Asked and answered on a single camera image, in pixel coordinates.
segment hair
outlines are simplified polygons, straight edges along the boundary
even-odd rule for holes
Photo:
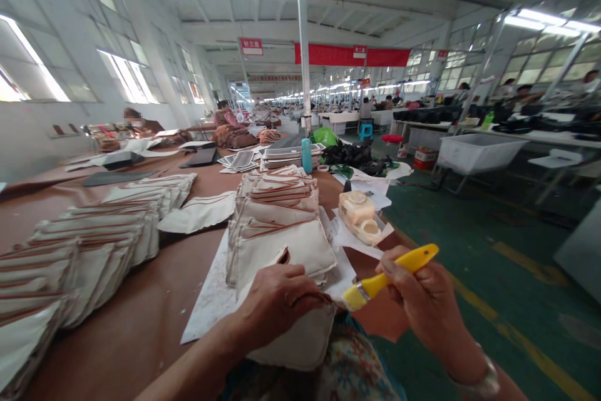
[[[126,107],[123,110],[123,117],[124,118],[141,118],[142,115],[140,114],[140,112],[135,111],[133,108]]]

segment red sign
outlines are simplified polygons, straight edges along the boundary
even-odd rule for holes
[[[367,66],[383,68],[393,66],[404,68],[411,51],[409,49],[375,49],[367,46],[329,46],[326,44],[309,44],[309,64],[319,66],[364,66],[365,58],[355,58],[355,48],[366,48]],[[301,46],[294,45],[295,63],[301,64]]]
[[[352,49],[353,58],[365,58],[367,57],[367,46],[355,46]]]
[[[302,75],[289,75],[289,76],[251,76],[249,75],[249,82],[281,82],[291,81],[299,82],[302,81]]]
[[[438,56],[436,57],[436,61],[443,62],[449,56],[449,51],[438,51]]]
[[[242,55],[263,55],[263,42],[258,38],[240,38]]]

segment wristwatch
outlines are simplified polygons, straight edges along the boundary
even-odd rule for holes
[[[474,385],[463,385],[458,382],[455,382],[452,377],[449,376],[449,379],[453,383],[455,387],[464,395],[466,398],[475,401],[487,401],[494,396],[498,395],[501,390],[501,386],[499,385],[499,373],[497,373],[495,366],[493,365],[493,361],[485,355],[486,366],[488,367],[488,373],[484,379],[477,384]]]

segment blue bottle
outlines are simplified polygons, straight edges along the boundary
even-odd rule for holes
[[[305,173],[311,174],[313,172],[313,162],[311,161],[311,140],[309,138],[303,138],[300,143],[300,147],[302,149],[302,168],[305,170]]]

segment concrete floor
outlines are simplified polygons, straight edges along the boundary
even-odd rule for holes
[[[396,154],[380,136],[374,139],[374,156]],[[532,171],[519,157],[509,172]],[[601,307],[552,260],[569,230],[541,221],[532,206],[518,206],[531,183],[507,172],[488,178],[498,182],[494,192],[468,183],[457,197],[414,185],[431,180],[430,173],[415,171],[404,179],[407,186],[390,187],[393,205],[384,216],[415,245],[441,248],[438,260],[453,277],[467,327],[531,400],[601,398]],[[458,182],[451,176],[446,185]],[[545,208],[581,218],[598,197],[573,202],[584,189],[563,186]],[[493,214],[499,212],[523,225],[501,221]],[[373,340],[409,399],[460,399],[413,333],[396,343]]]

